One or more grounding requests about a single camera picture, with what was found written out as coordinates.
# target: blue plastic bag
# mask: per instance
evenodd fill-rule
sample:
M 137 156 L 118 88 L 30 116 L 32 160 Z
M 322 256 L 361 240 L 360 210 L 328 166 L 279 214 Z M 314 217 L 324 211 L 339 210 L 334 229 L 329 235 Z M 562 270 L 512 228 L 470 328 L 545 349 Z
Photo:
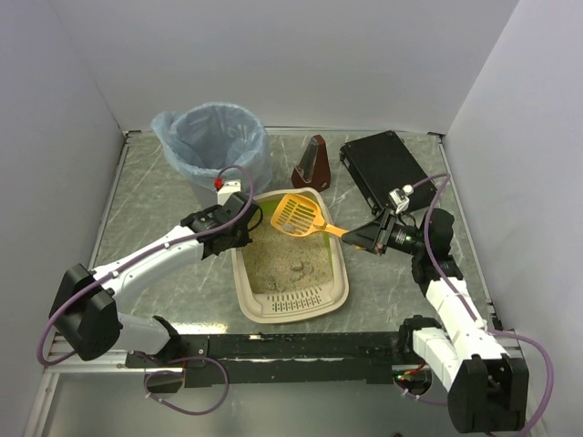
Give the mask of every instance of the blue plastic bag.
M 231 164 L 249 171 L 256 194 L 271 182 L 267 131 L 244 107 L 206 103 L 182 116 L 162 112 L 154 117 L 151 127 L 170 165 L 191 184 L 214 190 L 215 177 Z M 240 179 L 243 191 L 249 193 L 249 183 L 239 170 L 228 170 L 223 178 Z

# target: trash can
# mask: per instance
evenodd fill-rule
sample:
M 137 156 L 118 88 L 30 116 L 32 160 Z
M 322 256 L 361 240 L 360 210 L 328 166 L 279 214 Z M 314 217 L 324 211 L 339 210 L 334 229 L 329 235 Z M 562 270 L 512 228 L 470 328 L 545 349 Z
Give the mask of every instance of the trash can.
M 230 103 L 207 103 L 180 116 L 162 112 L 152 120 L 152 130 L 164 147 L 164 156 L 187 178 L 203 208 L 217 203 L 214 180 L 226 166 L 246 168 L 255 194 L 271 182 L 271 153 L 265 127 L 250 111 Z M 249 194 L 249 182 L 237 169 L 224 179 L 239 179 Z

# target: black case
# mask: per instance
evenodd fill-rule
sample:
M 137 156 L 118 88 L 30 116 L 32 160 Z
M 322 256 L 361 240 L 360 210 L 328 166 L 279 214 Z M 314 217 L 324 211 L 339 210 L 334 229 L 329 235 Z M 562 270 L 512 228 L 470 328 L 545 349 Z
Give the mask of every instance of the black case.
M 363 193 L 374 215 L 389 204 L 389 192 L 427 178 L 421 166 L 392 130 L 355 139 L 340 148 L 340 160 Z M 415 189 L 408 212 L 426 208 L 436 192 L 431 182 Z

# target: wall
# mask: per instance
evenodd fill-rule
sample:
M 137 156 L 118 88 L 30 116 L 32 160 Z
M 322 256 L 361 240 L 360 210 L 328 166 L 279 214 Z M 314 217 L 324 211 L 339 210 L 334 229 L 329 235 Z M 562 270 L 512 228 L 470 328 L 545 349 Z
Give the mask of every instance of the wall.
M 46 0 L 0 3 L 0 408 L 20 435 L 38 336 L 63 272 L 88 261 L 122 144 Z
M 565 437 L 583 435 L 581 23 L 576 0 L 520 2 L 446 137 L 496 308 L 554 358 L 546 423 Z M 526 350 L 540 399 L 544 365 Z
M 50 0 L 123 129 L 207 101 L 272 127 L 446 132 L 517 0 Z

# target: table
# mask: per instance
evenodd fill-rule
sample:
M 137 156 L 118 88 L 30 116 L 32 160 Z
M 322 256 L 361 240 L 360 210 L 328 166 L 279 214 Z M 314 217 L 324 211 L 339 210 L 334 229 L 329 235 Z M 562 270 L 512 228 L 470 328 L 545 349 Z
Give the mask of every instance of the table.
M 273 180 L 268 190 L 292 188 L 290 176 L 315 133 L 328 146 L 331 187 L 322 196 L 335 224 L 354 229 L 372 219 L 370 208 L 340 162 L 341 145 L 372 133 L 276 132 L 270 135 Z M 399 134 L 424 171 L 446 170 L 438 136 Z M 473 254 L 455 192 L 449 187 L 441 200 L 455 216 L 452 251 L 464 272 L 469 292 L 482 317 L 488 317 L 485 288 Z M 128 153 L 107 214 L 97 265 L 106 264 L 158 239 L 189 213 L 200 210 L 188 181 L 166 161 L 153 134 L 131 134 Z M 423 211 L 415 213 L 419 222 Z M 124 312 L 139 316 L 157 314 L 182 334 L 218 333 L 328 333 L 396 331 L 414 314 L 436 317 L 411 276 L 411 257 L 388 250 L 375 257 L 343 245 L 350 294 L 337 311 L 287 324 L 259 324 L 240 311 L 229 253 L 175 271 L 145 290 Z

